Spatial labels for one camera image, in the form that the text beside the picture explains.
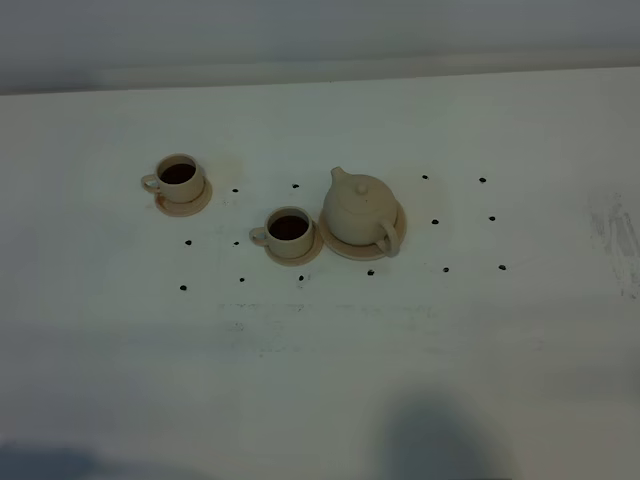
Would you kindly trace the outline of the beige teacup near teapot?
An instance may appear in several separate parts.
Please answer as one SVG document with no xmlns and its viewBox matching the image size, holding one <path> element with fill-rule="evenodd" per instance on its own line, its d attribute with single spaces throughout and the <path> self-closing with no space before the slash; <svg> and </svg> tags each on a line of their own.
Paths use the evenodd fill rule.
<svg viewBox="0 0 640 480">
<path fill-rule="evenodd" d="M 262 227 L 251 229 L 249 239 L 279 259 L 298 259 L 313 246 L 313 221 L 302 208 L 281 207 L 267 215 Z"/>
</svg>

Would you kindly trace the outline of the beige saucer far left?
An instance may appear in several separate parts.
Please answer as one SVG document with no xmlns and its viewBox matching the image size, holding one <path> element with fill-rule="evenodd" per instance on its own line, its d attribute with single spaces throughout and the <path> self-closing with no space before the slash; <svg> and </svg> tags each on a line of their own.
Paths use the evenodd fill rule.
<svg viewBox="0 0 640 480">
<path fill-rule="evenodd" d="M 154 203 L 156 208 L 170 217 L 188 217 L 202 211 L 212 198 L 212 186 L 208 180 L 204 180 L 204 188 L 201 194 L 194 200 L 186 203 L 176 203 L 167 200 L 164 196 L 156 194 Z"/>
</svg>

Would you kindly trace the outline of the beige saucer near teapot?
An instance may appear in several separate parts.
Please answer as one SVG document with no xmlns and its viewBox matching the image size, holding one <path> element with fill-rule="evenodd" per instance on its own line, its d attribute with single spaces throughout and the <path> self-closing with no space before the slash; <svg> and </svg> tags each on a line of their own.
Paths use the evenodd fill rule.
<svg viewBox="0 0 640 480">
<path fill-rule="evenodd" d="M 322 239 L 321 234 L 317 228 L 313 229 L 313 242 L 310 250 L 306 252 L 304 255 L 297 258 L 284 258 L 276 255 L 271 251 L 271 249 L 266 246 L 265 252 L 269 256 L 271 260 L 274 262 L 287 266 L 287 267 L 297 267 L 311 262 L 314 258 L 316 258 L 321 252 L 324 246 L 324 241 Z"/>
</svg>

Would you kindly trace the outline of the beige ceramic teapot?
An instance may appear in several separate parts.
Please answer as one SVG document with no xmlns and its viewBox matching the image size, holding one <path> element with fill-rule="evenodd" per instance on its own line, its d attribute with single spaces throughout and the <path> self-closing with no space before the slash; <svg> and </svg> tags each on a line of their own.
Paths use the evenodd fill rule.
<svg viewBox="0 0 640 480">
<path fill-rule="evenodd" d="M 394 228 L 397 203 L 392 190 L 376 177 L 331 170 L 331 186 L 323 208 L 330 232 L 353 246 L 376 244 L 394 257 L 401 243 Z"/>
</svg>

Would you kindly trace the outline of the beige teacup far left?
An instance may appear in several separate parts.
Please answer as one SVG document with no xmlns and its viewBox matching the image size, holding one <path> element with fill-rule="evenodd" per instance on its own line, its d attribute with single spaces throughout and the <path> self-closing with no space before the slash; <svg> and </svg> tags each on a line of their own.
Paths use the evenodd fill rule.
<svg viewBox="0 0 640 480">
<path fill-rule="evenodd" d="M 184 204 L 194 201 L 205 189 L 205 177 L 198 162 L 187 154 L 169 155 L 150 175 L 141 178 L 142 188 L 166 200 Z"/>
</svg>

